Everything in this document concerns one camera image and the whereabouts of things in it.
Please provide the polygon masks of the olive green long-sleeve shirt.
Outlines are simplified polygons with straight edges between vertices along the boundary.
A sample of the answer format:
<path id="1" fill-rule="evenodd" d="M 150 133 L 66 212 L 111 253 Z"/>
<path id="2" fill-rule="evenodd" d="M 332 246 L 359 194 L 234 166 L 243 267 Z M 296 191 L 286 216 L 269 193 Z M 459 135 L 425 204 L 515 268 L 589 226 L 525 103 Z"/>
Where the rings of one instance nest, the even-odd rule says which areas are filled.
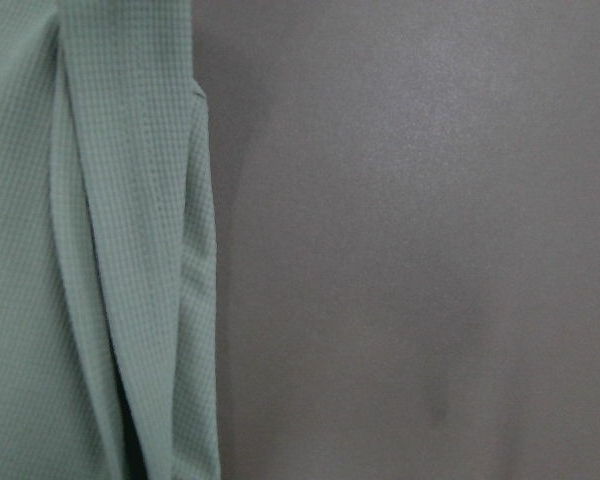
<path id="1" fill-rule="evenodd" d="M 0 1 L 0 479 L 217 479 L 188 1 Z"/>

